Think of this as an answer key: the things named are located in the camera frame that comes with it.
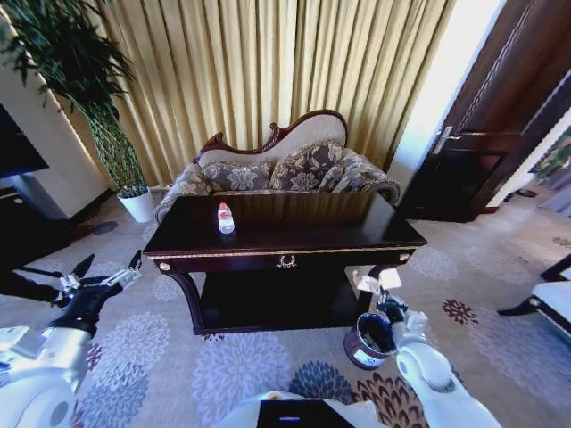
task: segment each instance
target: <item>dark wooden door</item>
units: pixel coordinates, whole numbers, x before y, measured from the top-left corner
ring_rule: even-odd
[[[405,194],[407,218],[471,221],[571,105],[571,1],[508,0]]]

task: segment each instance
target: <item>paint can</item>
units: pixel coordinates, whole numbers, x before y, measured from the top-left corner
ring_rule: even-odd
[[[383,312],[365,312],[343,341],[351,362],[363,370],[375,370],[396,351],[391,322]]]

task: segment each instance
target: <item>white flower pot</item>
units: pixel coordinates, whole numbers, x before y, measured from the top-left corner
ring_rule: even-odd
[[[147,187],[146,193],[134,198],[121,198],[119,200],[125,205],[127,211],[133,216],[136,222],[146,223],[153,218],[153,195],[151,189]]]

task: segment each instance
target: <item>television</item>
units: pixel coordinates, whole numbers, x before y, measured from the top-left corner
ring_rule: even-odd
[[[36,148],[0,104],[0,178],[49,168]]]

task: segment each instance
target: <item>potted plant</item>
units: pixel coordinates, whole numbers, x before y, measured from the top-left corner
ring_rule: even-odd
[[[46,81],[39,88],[53,91],[78,108],[91,127],[97,154],[109,173],[119,199],[138,222],[149,221],[153,199],[135,150],[118,122],[114,96],[124,91],[116,78],[132,78],[129,61],[117,45],[97,33],[90,14],[101,13],[84,0],[0,0],[16,34],[2,29],[2,53],[21,74]]]

